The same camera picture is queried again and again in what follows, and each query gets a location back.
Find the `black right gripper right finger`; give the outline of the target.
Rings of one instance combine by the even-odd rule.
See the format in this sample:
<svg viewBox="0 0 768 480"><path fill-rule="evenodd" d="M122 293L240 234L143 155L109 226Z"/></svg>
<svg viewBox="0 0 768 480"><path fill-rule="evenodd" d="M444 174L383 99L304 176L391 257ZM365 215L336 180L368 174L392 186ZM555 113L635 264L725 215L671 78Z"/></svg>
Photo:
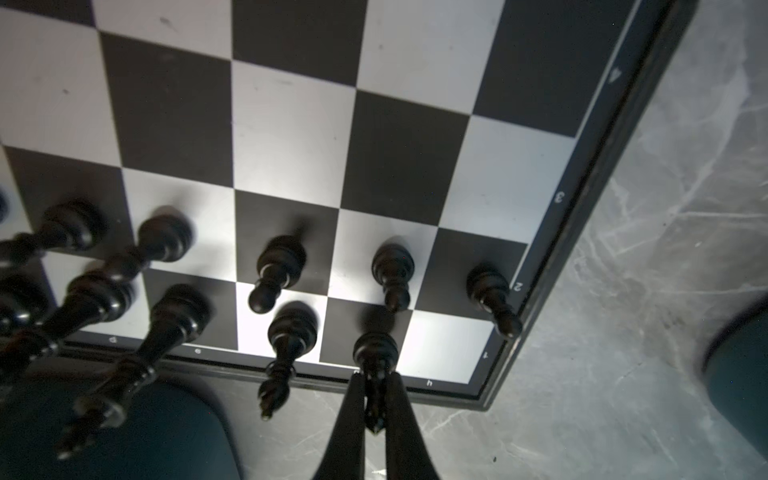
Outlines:
<svg viewBox="0 0 768 480"><path fill-rule="evenodd" d="M439 479L431 461L419 424L397 372L385 380L387 478Z"/></svg>

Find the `black chess bishop piece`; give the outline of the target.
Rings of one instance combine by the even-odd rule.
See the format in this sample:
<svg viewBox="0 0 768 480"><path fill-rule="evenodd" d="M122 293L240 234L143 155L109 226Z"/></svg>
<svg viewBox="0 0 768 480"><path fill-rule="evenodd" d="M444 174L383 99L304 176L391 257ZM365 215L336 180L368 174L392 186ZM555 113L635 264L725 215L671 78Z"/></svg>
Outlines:
<svg viewBox="0 0 768 480"><path fill-rule="evenodd" d="M296 375L295 361L316 345L317 315L304 302L290 302L276 313L267 336L275 359L267 366L267 379L258 391L264 421L270 420L285 405L290 396L290 381Z"/></svg>

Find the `teal tray with white pieces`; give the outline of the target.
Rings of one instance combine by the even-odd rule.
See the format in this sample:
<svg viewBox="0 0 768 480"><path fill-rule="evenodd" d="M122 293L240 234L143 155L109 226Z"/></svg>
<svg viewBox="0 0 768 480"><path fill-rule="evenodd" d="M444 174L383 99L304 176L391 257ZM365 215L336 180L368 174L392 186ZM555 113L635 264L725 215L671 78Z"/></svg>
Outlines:
<svg viewBox="0 0 768 480"><path fill-rule="evenodd" d="M702 365L716 410L767 455L767 300L755 302L710 343Z"/></svg>

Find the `black chess knight piece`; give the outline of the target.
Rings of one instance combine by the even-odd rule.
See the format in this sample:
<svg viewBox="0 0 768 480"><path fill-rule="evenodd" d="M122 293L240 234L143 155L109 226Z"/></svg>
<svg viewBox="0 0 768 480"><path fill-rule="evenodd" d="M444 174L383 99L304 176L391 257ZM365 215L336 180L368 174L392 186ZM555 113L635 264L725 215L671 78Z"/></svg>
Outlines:
<svg viewBox="0 0 768 480"><path fill-rule="evenodd" d="M356 341L353 359L365 378L365 425L376 435L386 427L385 381L396 367L398 347L389 334L368 332Z"/></svg>

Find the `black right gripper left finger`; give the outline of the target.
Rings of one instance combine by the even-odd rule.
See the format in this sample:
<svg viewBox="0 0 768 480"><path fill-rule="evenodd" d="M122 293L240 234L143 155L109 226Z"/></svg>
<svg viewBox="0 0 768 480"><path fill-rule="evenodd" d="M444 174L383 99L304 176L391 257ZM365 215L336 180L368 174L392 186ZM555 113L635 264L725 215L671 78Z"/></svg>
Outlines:
<svg viewBox="0 0 768 480"><path fill-rule="evenodd" d="M355 372L313 479L363 479L365 430L365 378Z"/></svg>

